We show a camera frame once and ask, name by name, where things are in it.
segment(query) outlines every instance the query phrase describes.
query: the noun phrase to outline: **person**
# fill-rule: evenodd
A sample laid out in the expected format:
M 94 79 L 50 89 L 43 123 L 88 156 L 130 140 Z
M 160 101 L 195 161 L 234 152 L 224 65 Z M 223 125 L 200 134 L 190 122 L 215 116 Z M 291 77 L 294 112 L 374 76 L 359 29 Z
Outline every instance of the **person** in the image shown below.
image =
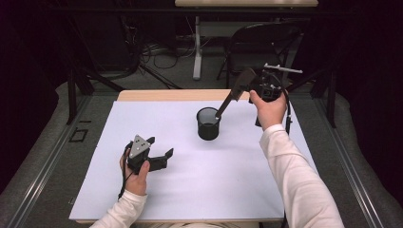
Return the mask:
M 281 94 L 273 102 L 266 103 L 256 91 L 250 91 L 250 99 L 256 106 L 263 130 L 260 147 L 273 173 L 284 204 L 290 227 L 344 227 L 335 200 L 330 191 L 299 152 L 285 131 L 282 120 L 286 111 L 286 98 Z M 92 227 L 129 227 L 143 211 L 147 195 L 146 161 L 139 175 L 128 177 L 125 192 L 103 218 Z M 257 223 L 187 223 L 146 224 L 141 227 L 258 227 Z

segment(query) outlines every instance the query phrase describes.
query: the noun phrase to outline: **white paper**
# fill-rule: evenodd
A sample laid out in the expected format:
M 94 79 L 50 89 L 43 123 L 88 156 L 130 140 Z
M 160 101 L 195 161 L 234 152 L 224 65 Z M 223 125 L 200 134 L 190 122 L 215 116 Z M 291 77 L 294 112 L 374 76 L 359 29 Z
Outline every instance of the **white paper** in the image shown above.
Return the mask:
M 155 137 L 149 157 L 174 148 L 166 169 L 147 176 L 148 199 L 138 221 L 278 219 L 283 205 L 260 147 L 257 110 L 231 102 L 222 114 L 220 135 L 198 135 L 197 112 L 222 101 L 115 102 L 88 168 L 70 219 L 100 219 L 122 187 L 119 160 L 138 134 Z M 315 168 L 293 111 L 290 137 Z

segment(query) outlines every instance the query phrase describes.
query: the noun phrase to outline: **hand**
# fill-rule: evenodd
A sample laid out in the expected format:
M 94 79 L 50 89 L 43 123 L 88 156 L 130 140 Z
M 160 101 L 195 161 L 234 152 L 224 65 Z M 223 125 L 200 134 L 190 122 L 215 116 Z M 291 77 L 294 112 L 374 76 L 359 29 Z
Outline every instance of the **hand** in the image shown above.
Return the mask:
M 121 157 L 120 165 L 123 168 L 124 157 Z M 125 189 L 138 196 L 145 196 L 145 189 L 147 187 L 146 178 L 150 169 L 150 162 L 145 161 L 140 168 L 139 175 L 134 175 L 133 171 L 125 166 L 125 175 L 127 178 Z
M 258 119 L 263 131 L 269 126 L 282 124 L 282 119 L 287 108 L 283 93 L 275 101 L 269 103 L 263 101 L 255 90 L 251 90 L 249 94 L 252 103 L 258 109 Z

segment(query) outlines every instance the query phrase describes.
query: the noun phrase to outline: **black mesh cup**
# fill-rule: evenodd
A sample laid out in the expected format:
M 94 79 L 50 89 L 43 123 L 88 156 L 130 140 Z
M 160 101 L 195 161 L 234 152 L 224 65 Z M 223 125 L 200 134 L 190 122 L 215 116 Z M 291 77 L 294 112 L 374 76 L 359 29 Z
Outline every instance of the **black mesh cup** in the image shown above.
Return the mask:
M 217 111 L 214 107 L 205 107 L 196 115 L 198 134 L 206 141 L 212 141 L 219 136 L 221 118 L 216 118 Z

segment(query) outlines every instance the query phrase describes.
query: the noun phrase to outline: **white sleeve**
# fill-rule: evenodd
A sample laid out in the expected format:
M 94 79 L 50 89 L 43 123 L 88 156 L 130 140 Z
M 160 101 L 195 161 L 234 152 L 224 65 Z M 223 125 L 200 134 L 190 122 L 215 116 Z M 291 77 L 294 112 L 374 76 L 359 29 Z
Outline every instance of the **white sleeve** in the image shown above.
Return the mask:
M 130 227 L 142 213 L 147 196 L 137 196 L 125 190 L 122 197 L 91 227 Z
M 281 193 L 290 227 L 344 227 L 325 183 L 281 124 L 264 131 L 260 146 Z

